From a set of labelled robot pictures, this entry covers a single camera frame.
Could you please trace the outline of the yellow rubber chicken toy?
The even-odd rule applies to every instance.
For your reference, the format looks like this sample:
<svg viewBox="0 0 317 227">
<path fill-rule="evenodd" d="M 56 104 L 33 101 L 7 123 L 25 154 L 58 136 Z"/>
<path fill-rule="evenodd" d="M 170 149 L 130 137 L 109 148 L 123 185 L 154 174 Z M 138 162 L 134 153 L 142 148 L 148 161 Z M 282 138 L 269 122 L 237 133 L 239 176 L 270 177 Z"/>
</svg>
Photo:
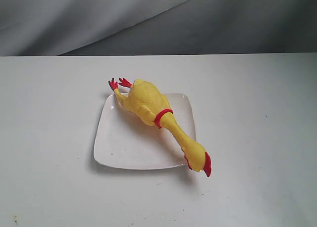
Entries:
<svg viewBox="0 0 317 227">
<path fill-rule="evenodd" d="M 211 157 L 207 150 L 187 135 L 177 123 L 173 109 L 166 95 L 151 82 L 135 79 L 133 83 L 125 78 L 108 81 L 119 104 L 135 114 L 147 126 L 167 129 L 180 146 L 189 169 L 212 173 Z"/>
</svg>

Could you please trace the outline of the white square plate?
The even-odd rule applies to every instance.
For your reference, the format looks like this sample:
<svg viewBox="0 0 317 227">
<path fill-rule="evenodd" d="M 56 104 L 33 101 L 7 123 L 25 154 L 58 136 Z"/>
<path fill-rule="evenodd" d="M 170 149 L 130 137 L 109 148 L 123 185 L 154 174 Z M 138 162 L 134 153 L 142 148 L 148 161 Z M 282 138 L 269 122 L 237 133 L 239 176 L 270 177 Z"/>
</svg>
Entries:
<svg viewBox="0 0 317 227">
<path fill-rule="evenodd" d="M 106 99 L 94 143 L 96 162 L 125 170 L 162 170 L 185 166 L 183 155 L 168 130 L 145 125 L 115 95 Z"/>
</svg>

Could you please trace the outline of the grey backdrop cloth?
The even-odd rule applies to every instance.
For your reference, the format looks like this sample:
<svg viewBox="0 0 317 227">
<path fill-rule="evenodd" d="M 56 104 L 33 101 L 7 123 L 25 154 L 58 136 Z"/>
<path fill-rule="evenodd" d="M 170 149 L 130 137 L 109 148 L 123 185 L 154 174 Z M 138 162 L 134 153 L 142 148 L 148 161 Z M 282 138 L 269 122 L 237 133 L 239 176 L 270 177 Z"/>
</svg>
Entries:
<svg viewBox="0 0 317 227">
<path fill-rule="evenodd" d="M 0 0 L 1 56 L 316 49 L 317 0 Z"/>
</svg>

